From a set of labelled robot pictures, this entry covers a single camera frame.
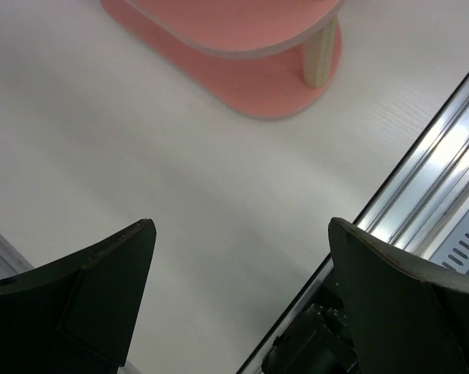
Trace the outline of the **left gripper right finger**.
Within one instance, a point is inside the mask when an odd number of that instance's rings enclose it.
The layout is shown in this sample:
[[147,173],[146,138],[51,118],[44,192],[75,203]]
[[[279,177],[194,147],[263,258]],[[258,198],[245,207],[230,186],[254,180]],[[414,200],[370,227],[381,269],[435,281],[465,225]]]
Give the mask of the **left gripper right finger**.
[[363,373],[469,373],[469,276],[389,245],[342,218],[328,225]]

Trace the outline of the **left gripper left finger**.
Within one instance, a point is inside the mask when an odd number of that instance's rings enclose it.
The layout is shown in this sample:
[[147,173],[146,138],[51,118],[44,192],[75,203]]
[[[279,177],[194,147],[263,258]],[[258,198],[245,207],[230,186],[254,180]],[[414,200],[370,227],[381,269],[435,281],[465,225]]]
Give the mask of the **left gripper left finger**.
[[155,241],[142,219],[34,267],[0,234],[0,373],[134,373]]

